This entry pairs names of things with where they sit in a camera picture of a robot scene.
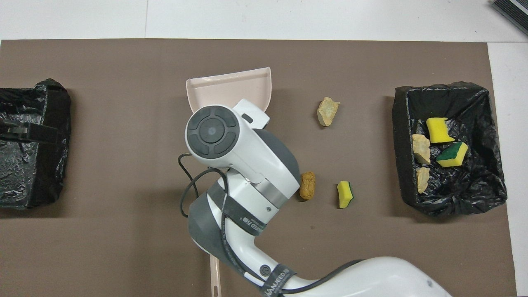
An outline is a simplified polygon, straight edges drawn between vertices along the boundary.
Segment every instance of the black trash bag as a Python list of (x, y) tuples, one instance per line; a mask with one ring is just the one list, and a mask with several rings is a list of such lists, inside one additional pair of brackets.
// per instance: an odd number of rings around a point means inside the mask
[(0, 89), (0, 207), (57, 201), (70, 144), (70, 96), (53, 79)]
[[(446, 117), (449, 136), (468, 151), (462, 166), (444, 168), (435, 160), (448, 144), (431, 144), (431, 164), (415, 160), (412, 134), (430, 139), (426, 120)], [(394, 149), (402, 199), (430, 216), (480, 214), (503, 204), (506, 186), (489, 91), (474, 83), (454, 82), (430, 87), (396, 89), (392, 108)], [(418, 193), (416, 169), (430, 177)]]

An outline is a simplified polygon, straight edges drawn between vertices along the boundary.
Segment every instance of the white table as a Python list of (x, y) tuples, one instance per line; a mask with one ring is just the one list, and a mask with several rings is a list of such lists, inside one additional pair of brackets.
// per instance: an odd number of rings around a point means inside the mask
[(528, 295), (528, 36), (487, 0), (0, 1), (0, 41), (75, 38), (487, 42), (517, 294)]

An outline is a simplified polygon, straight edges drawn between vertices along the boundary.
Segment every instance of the brown mat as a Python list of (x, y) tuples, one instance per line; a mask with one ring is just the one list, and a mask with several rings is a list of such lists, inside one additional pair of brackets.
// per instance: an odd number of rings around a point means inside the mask
[[(312, 201), (293, 197), (276, 215), (262, 250), (307, 279), (395, 256), (454, 296), (515, 295), (506, 207), (422, 215), (400, 198), (392, 145), (394, 88), (470, 81), (492, 91), (486, 44), (251, 40), (2, 41), (0, 87), (57, 80), (72, 96), (73, 134), (60, 201), (0, 211), (0, 295), (210, 295), (209, 257), (177, 206), (188, 182), (176, 160), (191, 115), (185, 80), (266, 66), (268, 130), (317, 186)], [(315, 116), (325, 96), (341, 102), (328, 128)], [(355, 194), (343, 210), (339, 180)], [(221, 276), (225, 296), (258, 296), (226, 266)]]

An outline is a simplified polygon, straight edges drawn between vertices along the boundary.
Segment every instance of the yellow and green sponge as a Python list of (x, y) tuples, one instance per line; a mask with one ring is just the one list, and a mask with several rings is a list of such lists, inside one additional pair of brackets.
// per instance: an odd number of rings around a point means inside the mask
[(430, 117), (427, 119), (427, 129), (431, 143), (451, 142), (455, 139), (447, 134), (447, 117)]
[(354, 199), (352, 194), (352, 186), (347, 181), (340, 181), (337, 184), (337, 192), (339, 194), (339, 208), (345, 208)]
[(462, 165), (464, 156), (467, 152), (467, 144), (463, 142), (453, 143), (450, 147), (445, 149), (438, 157), (436, 162), (442, 167), (452, 167)]

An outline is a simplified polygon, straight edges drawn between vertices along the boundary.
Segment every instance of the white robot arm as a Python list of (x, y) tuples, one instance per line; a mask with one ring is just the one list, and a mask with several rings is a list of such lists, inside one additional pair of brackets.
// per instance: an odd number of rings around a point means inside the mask
[(257, 286), (261, 296), (450, 296), (410, 263), (393, 257), (352, 261), (320, 280), (305, 280), (254, 244), (299, 188), (299, 168), (284, 144), (263, 128), (269, 117), (247, 100), (233, 108), (205, 106), (189, 119), (191, 154), (212, 168), (227, 168), (190, 207), (188, 230), (205, 252)]

